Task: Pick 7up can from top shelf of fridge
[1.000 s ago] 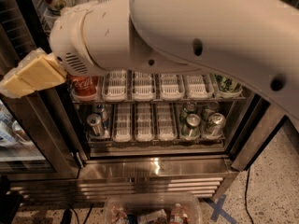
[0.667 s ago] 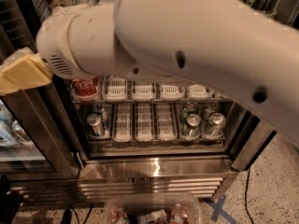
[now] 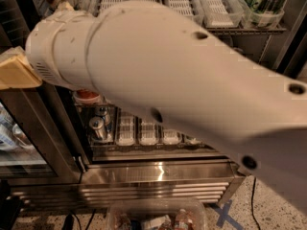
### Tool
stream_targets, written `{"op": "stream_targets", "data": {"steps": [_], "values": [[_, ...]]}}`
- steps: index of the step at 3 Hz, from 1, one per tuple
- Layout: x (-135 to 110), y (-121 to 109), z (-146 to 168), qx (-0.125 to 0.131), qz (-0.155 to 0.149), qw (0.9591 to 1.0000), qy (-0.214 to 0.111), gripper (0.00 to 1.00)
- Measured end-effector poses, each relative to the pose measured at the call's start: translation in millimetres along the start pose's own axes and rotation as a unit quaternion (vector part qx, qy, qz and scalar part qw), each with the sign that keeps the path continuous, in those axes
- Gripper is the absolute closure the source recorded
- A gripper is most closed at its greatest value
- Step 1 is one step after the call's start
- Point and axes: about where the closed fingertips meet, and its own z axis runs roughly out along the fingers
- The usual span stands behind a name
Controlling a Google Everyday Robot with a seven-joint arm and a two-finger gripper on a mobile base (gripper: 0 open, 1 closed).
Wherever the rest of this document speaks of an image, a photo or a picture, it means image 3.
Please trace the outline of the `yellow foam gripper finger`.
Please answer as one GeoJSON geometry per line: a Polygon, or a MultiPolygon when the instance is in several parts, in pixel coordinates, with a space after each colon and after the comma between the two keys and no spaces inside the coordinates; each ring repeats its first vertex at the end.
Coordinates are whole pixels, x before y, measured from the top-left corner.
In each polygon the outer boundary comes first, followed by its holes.
{"type": "Polygon", "coordinates": [[[20,46],[10,48],[0,55],[0,90],[36,88],[40,85],[41,77],[35,72],[20,46]]]}
{"type": "Polygon", "coordinates": [[[60,1],[58,5],[59,11],[72,11],[74,8],[71,6],[71,4],[68,1],[60,1]]]}

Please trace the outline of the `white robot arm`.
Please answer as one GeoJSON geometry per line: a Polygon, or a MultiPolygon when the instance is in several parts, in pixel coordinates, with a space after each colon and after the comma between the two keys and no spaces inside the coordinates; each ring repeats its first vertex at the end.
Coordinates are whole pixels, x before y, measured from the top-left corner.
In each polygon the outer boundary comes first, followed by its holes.
{"type": "Polygon", "coordinates": [[[89,90],[224,153],[307,210],[307,83],[261,66],[148,1],[98,15],[61,3],[1,56],[3,89],[89,90]]]}

